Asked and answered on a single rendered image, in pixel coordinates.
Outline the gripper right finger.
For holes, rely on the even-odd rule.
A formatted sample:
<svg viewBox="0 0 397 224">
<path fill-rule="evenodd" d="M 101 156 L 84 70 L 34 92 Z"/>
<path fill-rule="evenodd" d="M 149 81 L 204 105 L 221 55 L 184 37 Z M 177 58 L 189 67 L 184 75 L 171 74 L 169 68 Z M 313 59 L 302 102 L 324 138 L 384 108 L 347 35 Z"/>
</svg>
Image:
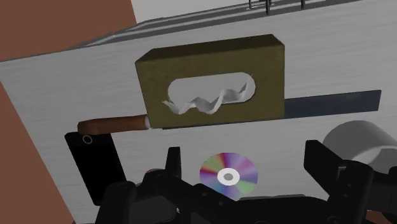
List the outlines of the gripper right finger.
<svg viewBox="0 0 397 224">
<path fill-rule="evenodd" d="M 327 224 L 364 224 L 368 210 L 397 224 L 397 166 L 387 174 L 344 160 L 317 140 L 305 142 L 304 169 L 329 195 Z"/>
</svg>

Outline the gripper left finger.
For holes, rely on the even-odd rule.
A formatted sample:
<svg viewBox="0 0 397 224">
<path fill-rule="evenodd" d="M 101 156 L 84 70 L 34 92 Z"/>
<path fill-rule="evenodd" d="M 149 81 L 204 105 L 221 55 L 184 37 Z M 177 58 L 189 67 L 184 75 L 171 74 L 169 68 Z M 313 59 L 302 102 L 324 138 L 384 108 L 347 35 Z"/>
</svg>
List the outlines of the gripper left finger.
<svg viewBox="0 0 397 224">
<path fill-rule="evenodd" d="M 137 186 L 109 185 L 94 224 L 231 224 L 223 206 L 230 199 L 181 179 L 181 150 L 171 147 L 164 169 L 148 172 Z"/>
</svg>

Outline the rainbow compact disc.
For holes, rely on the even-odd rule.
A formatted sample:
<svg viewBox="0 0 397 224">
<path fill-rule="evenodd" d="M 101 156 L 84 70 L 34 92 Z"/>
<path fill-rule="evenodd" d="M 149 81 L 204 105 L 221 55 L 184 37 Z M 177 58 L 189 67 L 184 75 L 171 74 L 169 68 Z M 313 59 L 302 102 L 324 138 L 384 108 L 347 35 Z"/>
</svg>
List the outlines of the rainbow compact disc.
<svg viewBox="0 0 397 224">
<path fill-rule="evenodd" d="M 219 153 L 200 168 L 200 182 L 237 201 L 248 196 L 258 183 L 258 171 L 250 159 L 238 153 Z"/>
</svg>

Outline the grey paper roll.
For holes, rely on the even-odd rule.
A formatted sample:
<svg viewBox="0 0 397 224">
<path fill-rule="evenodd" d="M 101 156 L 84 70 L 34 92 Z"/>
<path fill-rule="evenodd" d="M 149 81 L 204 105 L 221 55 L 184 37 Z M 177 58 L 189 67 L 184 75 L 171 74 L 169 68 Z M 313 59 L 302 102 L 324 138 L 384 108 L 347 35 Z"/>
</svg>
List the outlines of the grey paper roll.
<svg viewBox="0 0 397 224">
<path fill-rule="evenodd" d="M 369 165 L 387 174 L 397 166 L 397 139 L 372 122 L 354 120 L 332 129 L 323 144 L 345 160 Z"/>
</svg>

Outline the black phone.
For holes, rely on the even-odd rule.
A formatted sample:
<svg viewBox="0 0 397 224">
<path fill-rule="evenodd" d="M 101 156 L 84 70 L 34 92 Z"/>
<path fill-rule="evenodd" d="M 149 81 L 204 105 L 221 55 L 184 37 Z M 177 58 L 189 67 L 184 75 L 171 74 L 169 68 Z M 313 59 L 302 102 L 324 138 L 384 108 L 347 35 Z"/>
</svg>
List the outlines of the black phone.
<svg viewBox="0 0 397 224">
<path fill-rule="evenodd" d="M 92 202 L 99 206 L 110 184 L 126 180 L 112 135 L 69 132 L 64 138 Z"/>
</svg>

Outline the olive tissue box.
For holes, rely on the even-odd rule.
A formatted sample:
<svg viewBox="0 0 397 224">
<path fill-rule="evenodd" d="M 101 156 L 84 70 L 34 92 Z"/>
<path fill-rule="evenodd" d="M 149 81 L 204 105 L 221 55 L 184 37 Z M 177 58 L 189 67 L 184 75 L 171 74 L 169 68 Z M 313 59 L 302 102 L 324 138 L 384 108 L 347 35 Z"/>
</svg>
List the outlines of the olive tissue box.
<svg viewBox="0 0 397 224">
<path fill-rule="evenodd" d="M 154 48 L 135 67 L 153 128 L 284 118 L 285 45 L 272 34 Z"/>
</svg>

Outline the white wooden table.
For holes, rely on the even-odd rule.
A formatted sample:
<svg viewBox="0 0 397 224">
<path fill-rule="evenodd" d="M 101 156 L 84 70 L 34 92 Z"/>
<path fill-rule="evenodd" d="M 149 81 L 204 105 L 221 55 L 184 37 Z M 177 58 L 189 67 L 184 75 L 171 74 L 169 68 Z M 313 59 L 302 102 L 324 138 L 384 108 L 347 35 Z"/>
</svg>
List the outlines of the white wooden table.
<svg viewBox="0 0 397 224">
<path fill-rule="evenodd" d="M 368 120 L 397 138 L 397 0 L 360 0 L 2 62 L 0 82 L 74 219 L 90 222 L 97 208 L 64 135 L 82 120 L 145 113 L 134 63 L 148 50 L 259 34 L 273 34 L 286 47 L 287 98 L 379 89 L 379 110 L 118 133 L 113 140 L 126 177 L 141 181 L 147 170 L 165 165 L 170 146 L 179 146 L 182 177 L 196 184 L 206 159 L 236 152 L 257 167 L 254 195 L 301 193 L 325 199 L 303 168 L 306 140 L 322 140 L 350 120 Z"/>
</svg>

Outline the brown-handled knife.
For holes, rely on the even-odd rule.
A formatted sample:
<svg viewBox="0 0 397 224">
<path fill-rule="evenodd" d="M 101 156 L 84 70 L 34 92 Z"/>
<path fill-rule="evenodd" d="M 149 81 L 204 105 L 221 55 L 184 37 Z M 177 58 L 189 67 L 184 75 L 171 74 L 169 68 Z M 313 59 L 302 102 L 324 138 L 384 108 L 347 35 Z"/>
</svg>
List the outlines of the brown-handled knife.
<svg viewBox="0 0 397 224">
<path fill-rule="evenodd" d="M 381 90 L 297 97 L 284 100 L 284 119 L 363 113 L 379 109 Z M 151 128 L 147 115 L 96 118 L 81 121 L 79 134 L 99 135 Z"/>
</svg>

